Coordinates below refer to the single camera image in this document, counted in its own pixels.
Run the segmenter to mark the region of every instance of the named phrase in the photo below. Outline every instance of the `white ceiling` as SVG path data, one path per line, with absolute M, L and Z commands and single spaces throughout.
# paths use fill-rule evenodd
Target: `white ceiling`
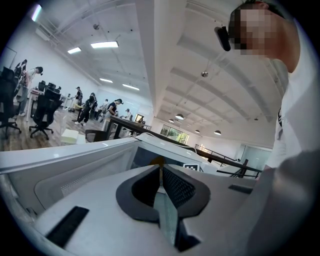
M 97 84 L 150 99 L 148 77 L 134 0 L 52 0 L 41 3 L 39 29 L 50 43 Z M 99 30 L 93 28 L 99 24 Z M 117 41 L 118 48 L 93 49 L 90 44 Z M 80 47 L 81 52 L 67 51 Z M 123 87 L 131 84 L 140 91 Z
M 227 26 L 240 0 L 55 0 L 45 1 L 39 23 L 52 46 L 65 53 L 101 86 L 99 78 L 132 83 L 150 99 L 163 121 L 181 113 L 180 124 L 212 136 L 228 127 L 273 127 L 284 94 L 272 62 L 225 52 L 214 32 Z M 100 24 L 99 30 L 93 25 Z M 119 48 L 93 49 L 91 43 L 117 40 Z M 201 76 L 202 71 L 208 77 Z

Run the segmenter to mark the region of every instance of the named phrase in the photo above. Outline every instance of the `floor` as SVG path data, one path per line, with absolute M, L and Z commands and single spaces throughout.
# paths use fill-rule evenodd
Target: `floor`
M 22 133 L 19 133 L 18 130 L 9 128 L 8 129 L 8 139 L 5 139 L 5 128 L 0 128 L 0 152 L 1 151 L 15 151 L 15 150 L 31 150 L 31 149 L 41 149 L 49 147 L 58 147 L 61 146 L 60 136 L 61 136 L 61 121 L 63 118 L 62 108 L 57 110 L 54 114 L 54 121 L 48 127 L 53 129 L 53 134 L 48 130 L 46 131 L 49 140 L 46 139 L 46 136 L 38 131 L 33 135 L 33 138 L 30 138 L 29 126 L 35 126 L 36 124 L 30 118 L 29 122 L 26 122 L 25 116 L 18 116 L 16 123 L 17 126 L 21 129 Z M 76 120 L 78 117 L 78 111 L 67 112 L 66 114 L 66 129 L 76 130 L 79 134 L 85 135 L 86 130 L 100 130 L 103 126 L 103 123 L 98 123 L 96 120 L 89 120 L 86 126 L 75 125 L 72 120 Z

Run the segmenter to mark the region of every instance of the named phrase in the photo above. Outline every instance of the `black slot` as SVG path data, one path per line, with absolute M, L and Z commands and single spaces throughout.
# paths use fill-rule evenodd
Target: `black slot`
M 63 248 L 88 212 L 89 210 L 86 208 L 75 206 L 62 220 L 60 220 L 46 238 L 55 245 Z
M 232 184 L 231 186 L 229 186 L 229 189 L 231 190 L 235 190 L 241 193 L 245 193 L 250 195 L 251 192 L 254 190 L 252 187 L 249 186 L 242 186 L 242 185 L 237 185 L 237 184 Z

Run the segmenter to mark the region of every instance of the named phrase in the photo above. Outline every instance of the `black office chair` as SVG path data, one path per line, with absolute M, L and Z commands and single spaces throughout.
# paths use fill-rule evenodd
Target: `black office chair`
M 5 127 L 5 138 L 8 138 L 8 128 L 21 130 L 17 127 L 16 122 L 9 122 L 9 118 L 15 116 L 14 110 L 14 93 L 18 84 L 18 78 L 15 77 L 15 72 L 6 67 L 0 76 L 0 128 Z
M 48 126 L 53 123 L 54 113 L 63 103 L 62 100 L 59 100 L 60 97 L 60 94 L 51 90 L 46 90 L 44 95 L 38 96 L 36 111 L 33 115 L 33 121 L 36 125 L 29 126 L 29 131 L 31 131 L 32 128 L 35 128 L 35 131 L 30 134 L 30 138 L 32 138 L 33 134 L 37 131 L 41 131 L 45 134 L 46 139 L 49 140 L 49 136 L 45 130 L 51 131 L 52 134 L 54 133 L 54 131 L 49 129 Z

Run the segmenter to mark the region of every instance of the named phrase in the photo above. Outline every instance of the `table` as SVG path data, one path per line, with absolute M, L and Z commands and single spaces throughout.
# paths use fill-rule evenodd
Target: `table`
M 35 90 L 35 89 L 31 90 L 28 105 L 26 107 L 26 113 L 25 113 L 26 122 L 29 122 L 29 119 L 30 119 L 32 103 L 38 99 L 39 95 L 44 95 L 44 94 L 45 93 L 41 90 Z

